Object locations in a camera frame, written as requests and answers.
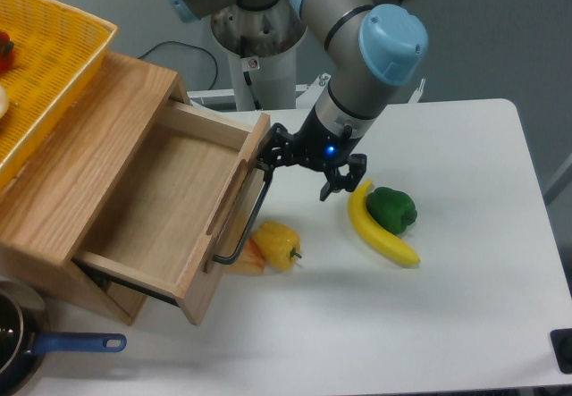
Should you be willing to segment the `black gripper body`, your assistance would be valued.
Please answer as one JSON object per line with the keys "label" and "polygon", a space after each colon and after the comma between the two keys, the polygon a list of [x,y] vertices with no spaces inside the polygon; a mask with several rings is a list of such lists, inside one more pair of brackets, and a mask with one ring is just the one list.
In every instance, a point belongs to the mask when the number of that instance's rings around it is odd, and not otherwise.
{"label": "black gripper body", "polygon": [[294,134],[292,156],[296,164],[317,172],[349,167],[350,172],[363,172],[363,155],[353,154],[358,144],[352,121],[342,116],[333,127],[326,127],[312,108],[298,132]]}

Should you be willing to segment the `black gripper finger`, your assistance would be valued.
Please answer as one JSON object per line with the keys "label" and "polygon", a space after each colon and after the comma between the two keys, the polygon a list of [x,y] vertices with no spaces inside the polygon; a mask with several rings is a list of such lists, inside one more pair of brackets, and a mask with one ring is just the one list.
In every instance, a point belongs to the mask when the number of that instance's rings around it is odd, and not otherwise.
{"label": "black gripper finger", "polygon": [[256,168],[264,173],[264,181],[273,178],[276,168],[295,164],[294,140],[294,135],[278,122],[264,135],[256,155]]}
{"label": "black gripper finger", "polygon": [[325,201],[331,193],[341,190],[353,192],[366,174],[367,156],[365,154],[352,154],[347,161],[348,172],[342,174],[338,167],[326,167],[324,175],[325,185],[320,190],[319,199]]}

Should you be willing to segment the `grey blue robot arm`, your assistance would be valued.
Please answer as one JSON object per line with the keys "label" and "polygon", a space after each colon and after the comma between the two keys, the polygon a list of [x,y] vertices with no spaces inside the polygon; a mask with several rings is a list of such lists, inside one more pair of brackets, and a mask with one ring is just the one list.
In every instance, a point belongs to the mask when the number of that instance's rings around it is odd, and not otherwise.
{"label": "grey blue robot arm", "polygon": [[423,23],[404,7],[408,0],[169,0],[185,21],[209,18],[215,39],[241,61],[241,84],[256,109],[276,88],[265,66],[294,50],[311,33],[336,70],[299,131],[275,124],[257,152],[266,176],[300,165],[323,173],[327,197],[354,190],[366,172],[356,152],[395,92],[413,76],[428,48]]}

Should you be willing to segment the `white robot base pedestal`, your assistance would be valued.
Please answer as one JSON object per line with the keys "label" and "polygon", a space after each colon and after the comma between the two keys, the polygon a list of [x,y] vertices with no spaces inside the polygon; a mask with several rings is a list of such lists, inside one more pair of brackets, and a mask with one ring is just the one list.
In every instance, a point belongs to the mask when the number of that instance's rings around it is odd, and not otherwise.
{"label": "white robot base pedestal", "polygon": [[210,25],[228,58],[237,110],[296,105],[297,47],[307,28],[287,0],[263,11],[229,6],[213,14]]}

